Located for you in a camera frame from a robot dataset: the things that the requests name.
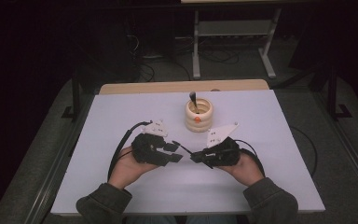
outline floor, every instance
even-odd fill
[[[192,79],[191,53],[183,49],[191,42],[177,41],[183,42],[179,43],[181,53],[176,56],[175,62],[148,51],[145,64],[141,65],[143,73],[139,82]],[[218,48],[215,41],[205,40],[200,60],[202,80],[263,78],[271,87],[299,72],[287,66],[296,48],[294,38],[276,39],[271,46],[268,55],[277,74],[275,79],[267,78],[258,56],[257,48],[263,39],[242,40],[245,44],[239,47],[224,42],[221,44],[220,41]],[[326,207],[322,213],[300,214],[298,220],[304,224],[358,223],[358,169],[340,134],[345,133],[358,154],[358,101],[351,87],[339,79],[337,103],[345,105],[352,118],[335,122],[326,114],[326,89],[309,91],[307,86],[311,79],[312,75],[286,89],[275,91],[310,173],[316,166],[313,180]],[[48,212],[70,160],[68,153],[81,132],[93,97],[92,94],[81,93],[82,111],[77,121],[63,119],[63,111],[72,104],[71,84],[68,82],[57,95],[7,189],[0,203],[0,223],[83,223],[80,217],[60,217]],[[312,145],[318,155],[316,163]]]

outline white tabletop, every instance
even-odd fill
[[[324,205],[296,146],[273,91],[201,91],[213,103],[213,128],[238,122],[230,135],[251,144],[266,176],[292,193],[299,212],[323,211]],[[175,140],[192,151],[205,148],[207,133],[185,126],[188,92],[97,95],[51,213],[74,215],[76,201],[106,182],[107,170],[124,133],[141,121],[162,119],[165,141]],[[136,129],[125,144],[141,132]],[[196,164],[184,155],[178,163],[149,172],[127,187],[133,198],[126,214],[198,214],[249,212],[245,186],[219,169]]]

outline white surface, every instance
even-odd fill
[[[240,124],[230,137],[253,146],[266,175],[297,198],[300,212],[324,210],[273,91],[209,91],[197,95],[213,103],[213,127]],[[51,212],[77,214],[76,201],[106,182],[117,144],[138,122],[163,119],[167,142],[175,140],[192,151],[205,148],[207,133],[192,133],[185,126],[187,101],[188,92],[96,96]],[[136,129],[125,147],[141,131]],[[125,213],[250,210],[242,195],[245,186],[219,169],[194,163],[180,148],[176,153],[184,155],[179,163],[160,167],[127,187],[133,198]]]

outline person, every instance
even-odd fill
[[[88,223],[121,223],[122,213],[131,200],[131,194],[125,188],[142,174],[158,168],[157,165],[138,163],[130,152],[131,147],[122,149],[120,155],[123,156],[117,162],[108,182],[77,201],[76,209]],[[257,224],[296,223],[296,198],[276,186],[268,177],[264,177],[249,155],[241,153],[236,165],[217,168],[248,187],[243,194],[252,208]]]

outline gray carpet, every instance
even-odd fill
[[[254,44],[247,46],[245,51],[239,51],[238,62],[234,64],[213,63],[201,59],[201,78],[205,80],[264,78],[269,85],[274,85],[292,77],[297,72],[296,69],[287,67],[296,47],[295,40],[276,40],[271,46],[269,57],[278,76],[276,79],[267,78],[256,51],[257,47],[257,44]],[[177,57],[180,65],[161,61],[166,60],[153,61],[148,64],[153,66],[156,72],[154,76],[156,81],[188,80],[185,69],[190,73],[192,71],[190,54]],[[147,74],[144,76],[141,82],[148,79]],[[323,105],[321,106],[318,100],[320,96],[305,88],[310,78],[300,80],[288,90],[276,91],[283,113],[289,125],[294,127],[292,133],[310,172],[314,167],[315,153],[309,139],[303,133],[310,138],[318,153],[317,169],[313,179],[326,211],[299,215],[299,221],[304,224],[358,223],[358,177],[345,147],[333,128],[333,121],[325,115]],[[21,168],[0,203],[0,223],[24,223],[56,155],[59,150],[62,150],[62,144],[67,140],[65,137],[69,132],[76,136],[76,132],[71,131],[76,124],[69,119],[61,118],[63,110],[71,105],[70,88],[71,83],[68,83],[57,96]],[[84,102],[89,101],[90,98],[92,96],[82,95]],[[348,105],[354,116],[352,119],[341,119],[339,123],[358,150],[358,102],[351,88],[341,80],[338,82],[338,102]],[[51,184],[50,193],[34,218],[35,223],[40,221],[43,223],[82,223],[79,217],[60,217],[48,213],[68,161],[69,158],[61,161],[61,167],[57,169],[54,183]]]

